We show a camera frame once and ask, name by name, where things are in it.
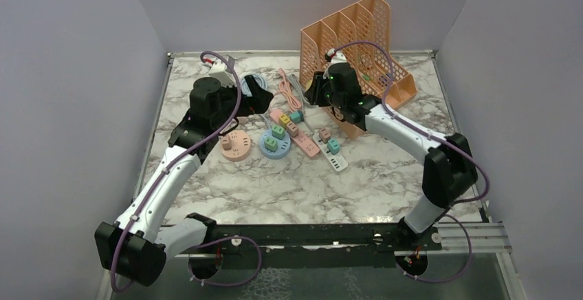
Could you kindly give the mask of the yellow plug adapter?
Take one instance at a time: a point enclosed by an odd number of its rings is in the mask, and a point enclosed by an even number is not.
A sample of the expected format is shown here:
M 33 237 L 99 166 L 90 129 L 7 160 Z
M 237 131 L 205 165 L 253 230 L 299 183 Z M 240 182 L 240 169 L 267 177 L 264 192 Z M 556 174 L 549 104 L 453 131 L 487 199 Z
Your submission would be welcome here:
M 279 123 L 279 125 L 280 125 L 282 128 L 284 128 L 284 129 L 286 129 L 286 128 L 287 128 L 287 126 L 288 126 L 288 124 L 289 124 L 290 122 L 291 122 L 291 119 L 290 119 L 290 117 L 289 117 L 287 114 L 281 114 L 281 115 L 278 117 L 278 123 Z

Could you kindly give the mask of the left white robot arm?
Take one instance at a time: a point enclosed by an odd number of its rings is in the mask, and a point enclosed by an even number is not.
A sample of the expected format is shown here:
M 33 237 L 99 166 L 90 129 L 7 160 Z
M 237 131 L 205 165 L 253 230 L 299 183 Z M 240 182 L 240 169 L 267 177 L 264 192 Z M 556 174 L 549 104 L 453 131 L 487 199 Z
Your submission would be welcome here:
M 166 262 L 196 248 L 208 252 L 222 243 L 213 231 L 216 221 L 198 213 L 162 228 L 162 222 L 190 177 L 201 167 L 220 136 L 234 131 L 240 117 L 264 114 L 274 94 L 253 76 L 240 78 L 234 64 L 221 55 L 223 70 L 198 78 L 189 93 L 184 117 L 172 130 L 168 146 L 150 180 L 112 224 L 101 223 L 95 241 L 111 289 L 124 292 L 134 283 L 152 285 Z

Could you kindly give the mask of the dark green plug adapter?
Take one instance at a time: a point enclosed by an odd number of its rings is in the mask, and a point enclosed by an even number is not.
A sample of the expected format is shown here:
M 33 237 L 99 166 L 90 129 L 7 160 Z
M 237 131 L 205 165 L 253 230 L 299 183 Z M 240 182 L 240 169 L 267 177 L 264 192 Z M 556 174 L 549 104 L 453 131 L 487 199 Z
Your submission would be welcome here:
M 286 131 L 279 125 L 273 125 L 271 128 L 271 136 L 277 140 L 282 140 L 285 137 Z

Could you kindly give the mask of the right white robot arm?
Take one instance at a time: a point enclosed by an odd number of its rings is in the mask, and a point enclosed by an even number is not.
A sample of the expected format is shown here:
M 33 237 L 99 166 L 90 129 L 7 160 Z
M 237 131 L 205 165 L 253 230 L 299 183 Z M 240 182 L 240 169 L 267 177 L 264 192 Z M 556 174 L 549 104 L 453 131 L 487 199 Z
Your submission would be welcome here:
M 412 250 L 424 233 L 478 180 L 467 139 L 444 135 L 403 117 L 381 98 L 364 94 L 356 71 L 346 62 L 316 71 L 305 97 L 312 105 L 330 107 L 341 122 L 381 136 L 409 153 L 423 166 L 422 194 L 399 221 L 398 244 Z

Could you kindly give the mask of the pink plug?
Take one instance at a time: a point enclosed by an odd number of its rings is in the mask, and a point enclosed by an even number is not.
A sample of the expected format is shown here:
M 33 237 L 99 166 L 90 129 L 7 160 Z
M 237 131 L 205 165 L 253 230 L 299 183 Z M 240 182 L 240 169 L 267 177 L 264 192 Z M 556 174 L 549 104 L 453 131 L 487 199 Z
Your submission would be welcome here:
M 298 126 L 292 121 L 285 125 L 285 130 L 292 138 L 295 138 L 299 134 Z

